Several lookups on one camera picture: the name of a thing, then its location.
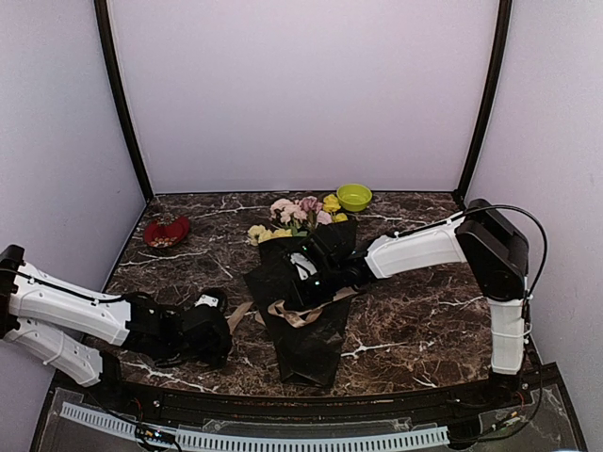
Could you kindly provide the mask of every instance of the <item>black fabric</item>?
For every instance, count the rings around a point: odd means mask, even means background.
[[[356,241],[355,221],[320,226],[316,234],[337,236],[339,252],[350,253]],[[299,272],[289,262],[288,254],[299,250],[306,238],[276,238],[259,245],[262,265],[244,276],[260,315],[274,343],[281,381],[329,387],[334,383],[341,356],[350,301],[341,300],[326,306],[317,321],[302,328],[291,327],[286,320],[268,312],[276,300],[293,297]]]

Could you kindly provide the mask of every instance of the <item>red object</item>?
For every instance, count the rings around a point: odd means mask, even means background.
[[[156,219],[145,229],[144,243],[153,248],[173,247],[187,236],[189,229],[190,222],[186,217]]]

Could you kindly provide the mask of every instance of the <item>marble surface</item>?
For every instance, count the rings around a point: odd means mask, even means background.
[[[254,224],[269,225],[269,206],[306,193],[166,195],[143,216],[107,292],[145,291],[160,303],[191,305],[201,291],[222,287],[230,314],[251,295],[242,275],[259,264],[247,242]],[[356,215],[359,240],[445,218],[457,210],[449,194],[376,193]],[[188,236],[171,249],[147,247],[142,234],[159,215],[190,219]],[[449,386],[487,378],[490,319],[467,265],[445,265],[399,274],[373,284],[351,303],[345,344],[331,389],[282,384],[276,355],[252,309],[234,335],[228,364],[207,370],[187,363],[157,369],[145,356],[89,338],[122,361],[127,380],[166,388],[240,396],[361,396]]]

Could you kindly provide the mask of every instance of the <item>yellow-green bowl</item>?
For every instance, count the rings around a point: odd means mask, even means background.
[[[360,212],[367,208],[373,193],[360,184],[347,184],[337,189],[337,198],[348,212]]]

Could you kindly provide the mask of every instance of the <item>white panel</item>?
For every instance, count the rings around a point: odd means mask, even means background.
[[[456,187],[497,1],[111,5],[156,192]]]
[[[603,3],[515,2],[492,120],[469,199],[513,203],[545,225],[532,305],[545,362],[562,370],[589,450],[603,450]],[[505,213],[542,250],[529,221]]]
[[[0,250],[100,289],[143,199],[106,78],[92,1],[0,7]],[[25,451],[52,377],[0,342],[0,450]]]

